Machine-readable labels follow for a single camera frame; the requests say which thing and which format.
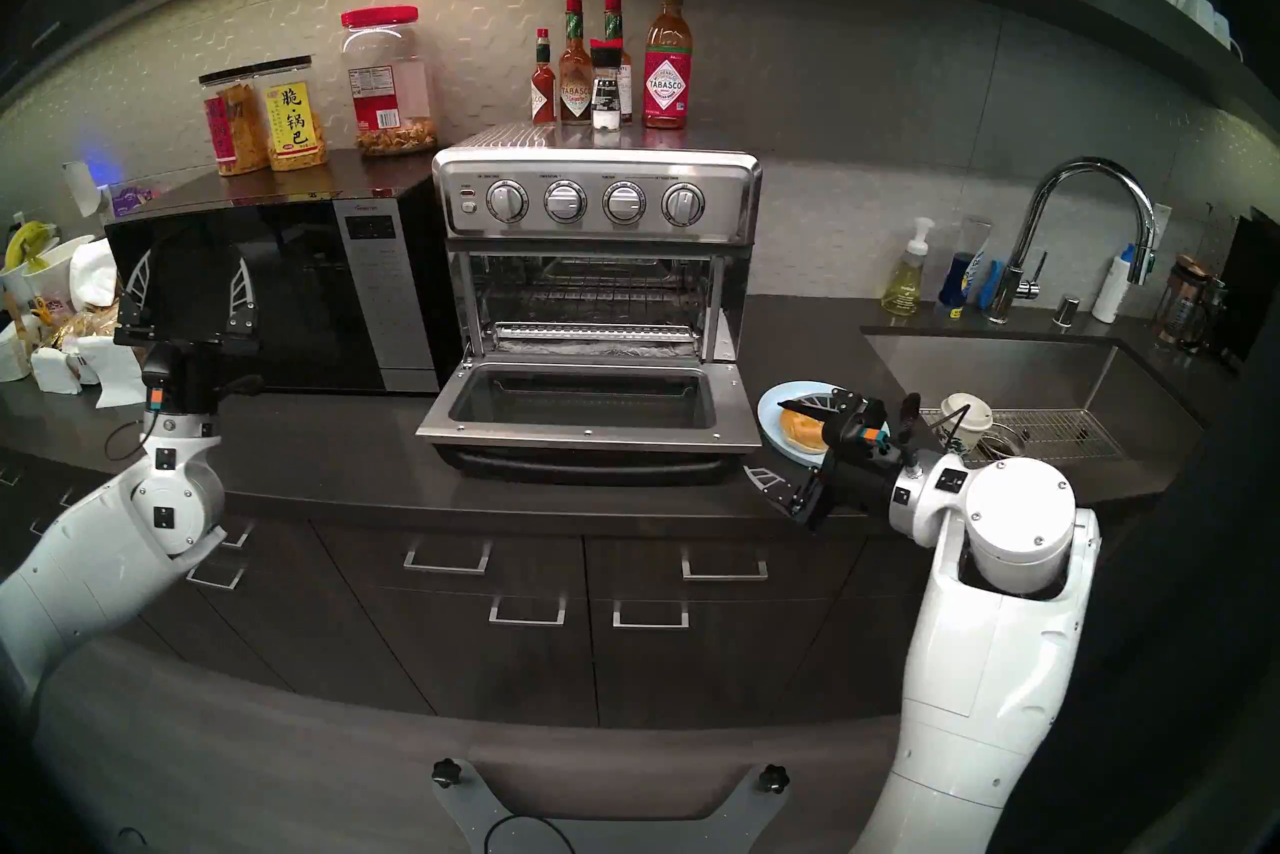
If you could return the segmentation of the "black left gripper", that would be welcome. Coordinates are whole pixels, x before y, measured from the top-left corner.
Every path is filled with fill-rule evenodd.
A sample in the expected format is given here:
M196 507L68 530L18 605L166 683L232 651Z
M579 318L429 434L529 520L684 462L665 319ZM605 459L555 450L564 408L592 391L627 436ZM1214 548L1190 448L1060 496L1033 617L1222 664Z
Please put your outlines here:
M230 268L227 332L205 339L165 337L154 328L147 306L151 283L151 250L146 250L125 280L118 309L115 343L142 347L141 378L147 391L143 405L150 412L218 412L221 399L234 394L259 396L259 373L233 379L223 375L228 357L255 357L260 342L256 332L256 294L250 265L237 257Z

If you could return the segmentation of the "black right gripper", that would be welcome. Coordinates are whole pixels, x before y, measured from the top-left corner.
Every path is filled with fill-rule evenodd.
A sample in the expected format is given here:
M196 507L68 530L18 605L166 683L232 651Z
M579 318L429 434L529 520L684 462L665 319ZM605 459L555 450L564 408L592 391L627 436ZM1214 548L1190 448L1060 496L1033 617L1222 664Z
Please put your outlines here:
M900 478L922 469L914 438L920 405L919 397L902 399L899 425L890 430L883 401L858 392L832 389L778 401L778 408L820 423L827 446L822 463L797 476L756 465L742 465L742 472L774 510L800 517L808 530L818 530L838 506L886 515Z

